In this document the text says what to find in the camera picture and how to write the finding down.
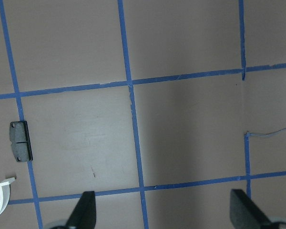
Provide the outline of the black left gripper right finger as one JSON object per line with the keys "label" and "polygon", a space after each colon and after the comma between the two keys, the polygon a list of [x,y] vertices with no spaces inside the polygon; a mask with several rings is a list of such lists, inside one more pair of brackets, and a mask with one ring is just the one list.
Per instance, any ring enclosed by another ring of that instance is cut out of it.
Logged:
{"label": "black left gripper right finger", "polygon": [[272,222],[241,189],[230,191],[230,221],[235,229],[270,229]]}

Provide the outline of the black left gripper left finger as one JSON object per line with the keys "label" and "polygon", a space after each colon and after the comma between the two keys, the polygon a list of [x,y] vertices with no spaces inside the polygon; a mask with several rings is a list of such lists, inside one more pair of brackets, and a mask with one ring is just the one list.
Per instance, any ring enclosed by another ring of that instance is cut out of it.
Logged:
{"label": "black left gripper left finger", "polygon": [[96,226],[96,200],[94,191],[83,192],[65,227],[67,229],[94,229]]}

